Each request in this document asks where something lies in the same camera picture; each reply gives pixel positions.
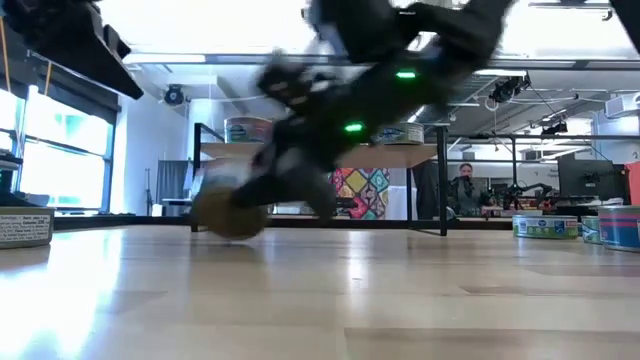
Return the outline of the wooden shelf black metal legs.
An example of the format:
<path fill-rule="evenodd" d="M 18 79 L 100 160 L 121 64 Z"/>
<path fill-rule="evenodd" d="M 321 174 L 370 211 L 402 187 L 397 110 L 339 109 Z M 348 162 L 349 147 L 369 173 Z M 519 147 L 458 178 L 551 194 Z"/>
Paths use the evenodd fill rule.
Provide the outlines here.
<path fill-rule="evenodd" d="M 250 165 L 251 174 L 249 181 L 255 175 L 254 168 L 254 156 L 265 145 L 260 143 L 207 143 L 204 145 L 205 153 L 212 157 L 212 160 L 223 157 L 233 157 L 246 159 Z M 336 164 L 335 169 L 327 174 L 328 182 L 330 182 L 329 175 L 339 168 L 411 168 L 418 165 L 431 157 L 436 155 L 436 148 L 432 145 L 377 145 L 368 146 L 360 145 L 351 152 L 344 155 Z M 391 185 L 389 186 L 389 196 L 391 193 Z M 355 203 L 350 198 L 339 197 L 336 193 L 336 209 L 334 215 L 328 219 L 350 219 L 346 215 L 340 215 L 339 210 L 343 208 L 354 208 Z M 307 205 L 306 202 L 299 200 L 289 203 L 276 203 L 272 205 L 266 205 L 268 212 L 268 221 L 271 219 L 273 208 L 279 205 L 297 206 L 306 214 L 312 218 L 321 220 L 314 213 L 314 211 Z"/>

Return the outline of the white round pillar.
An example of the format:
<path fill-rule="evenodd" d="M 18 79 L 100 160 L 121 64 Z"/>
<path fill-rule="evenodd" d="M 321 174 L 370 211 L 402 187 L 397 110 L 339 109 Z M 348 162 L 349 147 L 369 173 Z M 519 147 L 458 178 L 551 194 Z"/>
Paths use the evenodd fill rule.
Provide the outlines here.
<path fill-rule="evenodd" d="M 224 136 L 224 120 L 225 114 L 221 102 L 204 98 L 193 99 L 189 104 L 188 112 L 189 135 L 187 150 L 189 155 L 192 155 L 195 143 L 195 124 L 203 123 L 219 135 Z"/>

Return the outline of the green-labelled seafood can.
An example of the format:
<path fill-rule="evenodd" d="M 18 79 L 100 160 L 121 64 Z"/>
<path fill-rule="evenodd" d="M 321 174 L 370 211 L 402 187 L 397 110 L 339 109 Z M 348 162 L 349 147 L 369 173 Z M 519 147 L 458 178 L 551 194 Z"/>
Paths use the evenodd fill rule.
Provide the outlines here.
<path fill-rule="evenodd" d="M 576 239 L 580 235 L 578 218 L 555 215 L 515 215 L 512 217 L 513 234 L 521 238 Z"/>

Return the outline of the grey overhead frame beam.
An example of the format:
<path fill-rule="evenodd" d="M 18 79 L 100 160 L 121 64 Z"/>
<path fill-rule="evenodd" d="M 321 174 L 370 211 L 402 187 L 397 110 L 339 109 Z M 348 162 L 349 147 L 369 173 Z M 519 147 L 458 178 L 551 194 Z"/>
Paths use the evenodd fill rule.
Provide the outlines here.
<path fill-rule="evenodd" d="M 344 57 L 334 55 L 285 54 L 290 62 L 322 66 L 355 66 Z M 271 60 L 270 54 L 176 54 L 134 53 L 124 63 L 133 64 L 209 64 L 209 65 L 261 65 Z M 520 59 L 498 58 L 488 68 L 500 69 L 560 69 L 560 70 L 640 70 L 640 60 L 628 59 Z"/>

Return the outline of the black hanging cloth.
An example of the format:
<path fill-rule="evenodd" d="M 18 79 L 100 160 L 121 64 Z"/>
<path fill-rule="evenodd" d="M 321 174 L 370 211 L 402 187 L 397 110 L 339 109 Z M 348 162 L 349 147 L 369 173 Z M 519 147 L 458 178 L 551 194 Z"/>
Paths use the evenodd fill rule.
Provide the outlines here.
<path fill-rule="evenodd" d="M 413 169 L 416 187 L 416 210 L 420 220 L 432 220 L 438 215 L 438 166 L 432 160 Z"/>

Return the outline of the pull-tab blue-labelled seafood can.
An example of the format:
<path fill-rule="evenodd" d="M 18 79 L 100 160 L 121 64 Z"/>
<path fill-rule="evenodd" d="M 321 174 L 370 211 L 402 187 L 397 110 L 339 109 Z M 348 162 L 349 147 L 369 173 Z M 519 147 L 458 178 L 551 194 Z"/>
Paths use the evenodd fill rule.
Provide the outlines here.
<path fill-rule="evenodd" d="M 424 143 L 424 126 L 400 122 L 382 128 L 374 137 L 382 145 L 420 145 Z"/>

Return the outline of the black metal table frame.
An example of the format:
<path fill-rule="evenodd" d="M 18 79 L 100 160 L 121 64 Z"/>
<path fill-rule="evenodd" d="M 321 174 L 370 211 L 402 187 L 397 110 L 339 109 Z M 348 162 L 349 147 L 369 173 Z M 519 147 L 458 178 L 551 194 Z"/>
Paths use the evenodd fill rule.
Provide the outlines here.
<path fill-rule="evenodd" d="M 55 231 L 80 230 L 92 228 L 153 225 L 153 226 L 189 226 L 194 227 L 188 217 L 148 217 L 148 216 L 89 216 L 55 217 L 53 229 Z M 384 229 L 384 230 L 439 230 L 437 220 L 354 220 L 332 219 L 321 221 L 315 218 L 302 217 L 271 218 L 267 225 L 276 228 L 331 228 L 331 229 Z M 511 230 L 510 218 L 458 220 L 446 223 L 448 230 Z"/>

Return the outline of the large window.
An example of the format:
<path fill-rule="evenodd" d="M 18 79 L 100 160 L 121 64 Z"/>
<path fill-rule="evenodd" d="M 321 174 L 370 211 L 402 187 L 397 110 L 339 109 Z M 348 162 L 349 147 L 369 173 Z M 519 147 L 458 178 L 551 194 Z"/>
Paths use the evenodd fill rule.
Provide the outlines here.
<path fill-rule="evenodd" d="M 10 188 L 49 207 L 99 210 L 109 189 L 114 125 L 38 93 L 0 89 L 0 154 L 22 160 Z"/>

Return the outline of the blue pink-striped salmon can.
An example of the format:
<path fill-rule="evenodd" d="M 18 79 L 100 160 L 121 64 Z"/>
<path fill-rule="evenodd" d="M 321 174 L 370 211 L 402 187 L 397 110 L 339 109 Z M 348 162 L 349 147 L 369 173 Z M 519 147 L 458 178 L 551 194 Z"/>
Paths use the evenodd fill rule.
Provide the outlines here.
<path fill-rule="evenodd" d="M 601 206 L 598 218 L 606 248 L 640 253 L 640 205 Z"/>
<path fill-rule="evenodd" d="M 264 143 L 271 137 L 273 122 L 255 116 L 235 116 L 224 121 L 227 143 Z"/>

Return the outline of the silver-lidded seafood can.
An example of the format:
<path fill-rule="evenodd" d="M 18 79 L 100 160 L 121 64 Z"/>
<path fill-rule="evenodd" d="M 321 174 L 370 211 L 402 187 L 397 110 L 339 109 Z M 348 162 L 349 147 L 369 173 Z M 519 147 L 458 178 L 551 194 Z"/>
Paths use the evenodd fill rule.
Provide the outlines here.
<path fill-rule="evenodd" d="M 0 249 L 48 245 L 55 210 L 48 207 L 0 207 Z"/>

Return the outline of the gold-lidded seafood can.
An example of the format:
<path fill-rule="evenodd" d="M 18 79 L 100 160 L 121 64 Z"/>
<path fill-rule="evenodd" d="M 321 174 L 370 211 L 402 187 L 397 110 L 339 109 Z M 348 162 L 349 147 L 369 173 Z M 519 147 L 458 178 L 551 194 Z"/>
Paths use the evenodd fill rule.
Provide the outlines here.
<path fill-rule="evenodd" d="M 194 225 L 232 241 L 247 240 L 262 232 L 268 223 L 265 206 L 241 208 L 231 203 L 233 191 L 250 174 L 246 159 L 223 157 L 207 161 L 193 180 L 190 216 Z"/>
<path fill-rule="evenodd" d="M 585 243 L 598 245 L 602 243 L 598 216 L 583 216 L 581 218 L 581 235 Z"/>

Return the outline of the white ceiling unit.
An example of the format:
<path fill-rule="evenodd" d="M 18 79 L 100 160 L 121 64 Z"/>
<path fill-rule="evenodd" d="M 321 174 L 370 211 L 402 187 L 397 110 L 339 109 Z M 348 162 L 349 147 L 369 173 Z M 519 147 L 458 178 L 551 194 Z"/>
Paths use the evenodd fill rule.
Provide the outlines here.
<path fill-rule="evenodd" d="M 622 94 L 605 102 L 607 118 L 622 118 L 640 115 L 640 92 Z"/>

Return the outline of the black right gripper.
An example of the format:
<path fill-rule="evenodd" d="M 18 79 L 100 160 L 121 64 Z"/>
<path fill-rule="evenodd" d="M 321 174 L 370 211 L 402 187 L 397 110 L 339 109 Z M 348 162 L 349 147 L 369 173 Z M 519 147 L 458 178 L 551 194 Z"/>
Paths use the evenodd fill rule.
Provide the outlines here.
<path fill-rule="evenodd" d="M 391 88 L 389 72 L 399 59 L 371 60 L 356 78 L 338 83 L 330 73 L 312 73 L 303 63 L 273 54 L 257 86 L 293 114 L 275 124 L 271 141 L 254 156 L 254 177 L 232 191 L 231 204 L 250 208 L 301 198 L 319 219 L 330 219 L 336 194 L 327 174 L 342 155 L 383 125 L 364 111 L 375 101 L 375 87 Z"/>

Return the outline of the colourful patchwork quilt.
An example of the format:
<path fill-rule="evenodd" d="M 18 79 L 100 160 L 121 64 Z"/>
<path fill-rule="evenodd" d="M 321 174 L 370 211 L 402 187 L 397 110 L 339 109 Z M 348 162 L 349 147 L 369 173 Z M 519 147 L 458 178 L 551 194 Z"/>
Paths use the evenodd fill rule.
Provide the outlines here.
<path fill-rule="evenodd" d="M 388 168 L 339 168 L 329 175 L 339 197 L 350 198 L 354 208 L 339 210 L 340 215 L 358 220 L 384 220 L 388 204 Z"/>

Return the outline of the black ceiling lamp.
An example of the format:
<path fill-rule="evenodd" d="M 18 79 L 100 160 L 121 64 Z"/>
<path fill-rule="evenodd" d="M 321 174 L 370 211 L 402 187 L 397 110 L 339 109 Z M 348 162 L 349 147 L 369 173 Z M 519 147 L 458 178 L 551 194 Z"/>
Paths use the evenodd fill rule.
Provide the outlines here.
<path fill-rule="evenodd" d="M 182 86 L 179 84 L 170 84 L 164 94 L 164 102 L 170 106 L 182 105 L 185 101 L 185 95 Z"/>

